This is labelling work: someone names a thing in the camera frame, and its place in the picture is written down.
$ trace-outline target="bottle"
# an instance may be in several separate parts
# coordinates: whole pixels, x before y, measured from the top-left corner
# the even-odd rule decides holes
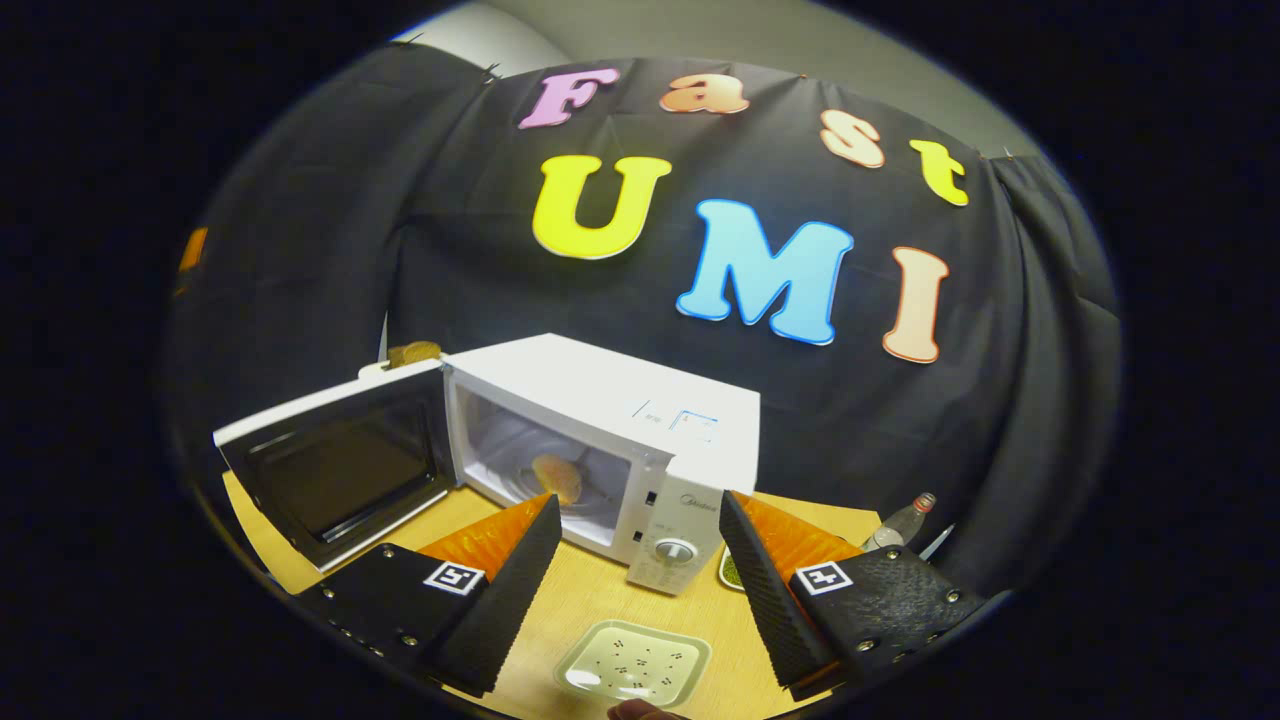
[[[911,542],[915,533],[920,532],[920,525],[924,524],[924,514],[933,510],[936,500],[937,497],[933,497],[932,493],[923,493],[911,505],[890,515],[888,520],[884,520],[884,524],[877,528],[872,537],[863,543],[863,552]]]

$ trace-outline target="wooden table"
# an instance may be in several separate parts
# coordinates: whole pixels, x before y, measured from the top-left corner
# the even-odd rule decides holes
[[[253,506],[236,475],[228,471],[223,479],[250,543],[287,592],[296,594],[324,578]],[[881,523],[868,510],[755,496],[850,542],[861,542]],[[488,498],[462,487],[381,541],[417,550],[498,510]],[[625,565],[562,541],[494,692],[481,700],[454,694],[516,717],[604,720],[605,708],[617,701],[570,693],[552,670],[591,625],[626,620],[701,638],[712,646],[710,662],[692,696],[669,708],[694,720],[772,717],[827,697],[829,693],[797,703],[778,687],[746,596],[719,580],[721,552],[684,593],[671,597],[627,583]]]

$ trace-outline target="microwave dial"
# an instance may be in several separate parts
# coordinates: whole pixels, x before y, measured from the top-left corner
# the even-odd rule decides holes
[[[684,565],[698,555],[698,548],[676,538],[660,539],[653,547],[664,565]]]

